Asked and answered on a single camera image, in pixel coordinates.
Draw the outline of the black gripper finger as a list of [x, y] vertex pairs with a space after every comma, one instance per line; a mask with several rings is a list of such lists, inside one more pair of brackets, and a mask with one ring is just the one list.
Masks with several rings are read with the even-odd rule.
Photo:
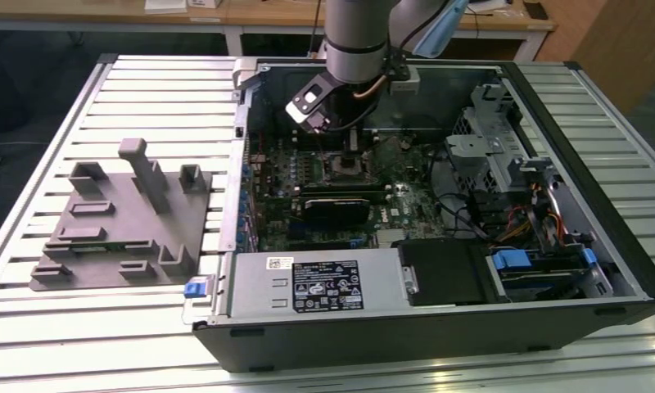
[[362, 154], [359, 146], [360, 130], [351, 129], [346, 134], [344, 163], [355, 164]]

